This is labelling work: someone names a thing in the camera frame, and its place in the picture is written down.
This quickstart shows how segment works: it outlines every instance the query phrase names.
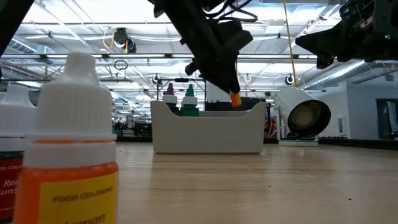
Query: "orange label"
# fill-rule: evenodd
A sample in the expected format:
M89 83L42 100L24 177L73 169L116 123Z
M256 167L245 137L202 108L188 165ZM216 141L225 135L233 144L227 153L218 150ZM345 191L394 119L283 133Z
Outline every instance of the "orange label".
M39 224L115 224L118 173L42 184Z

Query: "ceiling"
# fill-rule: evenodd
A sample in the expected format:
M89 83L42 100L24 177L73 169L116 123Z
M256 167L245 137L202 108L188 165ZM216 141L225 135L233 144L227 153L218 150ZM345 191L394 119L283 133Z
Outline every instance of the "ceiling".
M254 41L245 46L240 53L259 56L255 59L238 60L238 71L242 75L239 82L242 89L279 89L285 85L285 77L293 73L289 56L288 58L266 56L287 55L290 52L282 1L264 2L267 3L254 0L244 8L256 14L259 20L256 23L243 23L244 29L251 32ZM298 56L303 58L295 62L296 76L301 82L304 80L307 82L325 71L316 69L316 57L307 58L310 53L296 46L294 39L307 33L332 28L340 21L339 8L339 5L329 4L329 1L325 0L289 1L287 14L293 54L307 55ZM235 13L233 16L245 15ZM35 54L67 54L71 51L124 54L124 50L115 45L110 47L112 33L117 27L127 28L128 35L136 43L137 54L190 54L190 50L180 44L180 36L167 16L154 18L153 5L147 0L36 1L13 40L35 49ZM17 68L23 68L24 79L54 78L63 71L65 59L62 55L50 58L52 64L47 64L37 59L21 58L21 54L23 54L21 49L10 46L5 51L2 62L7 62L9 67L15 65ZM114 67L117 58L99 57L96 71L100 79L106 80L103 82L104 86L120 90L114 92L118 96L115 97L116 106L127 101L141 108L148 108L148 103L156 95L152 83L153 76L158 74L161 78L186 77L185 66L190 63L191 57L183 55L181 58L156 58L148 55L147 58L125 58L123 60L128 63L128 68L121 71ZM3 78L16 78L14 75L12 72L9 72L9 76L3 73ZM202 108L205 94L199 90L204 88L203 82L194 85L195 89L198 89L196 94ZM175 88L187 88L187 84L177 83Z

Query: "wooden table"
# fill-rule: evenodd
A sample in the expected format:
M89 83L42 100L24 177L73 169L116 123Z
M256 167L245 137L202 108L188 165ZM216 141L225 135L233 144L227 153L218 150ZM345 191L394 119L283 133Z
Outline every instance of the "wooden table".
M118 144L119 224L397 224L398 152L264 145L261 155L157 155Z

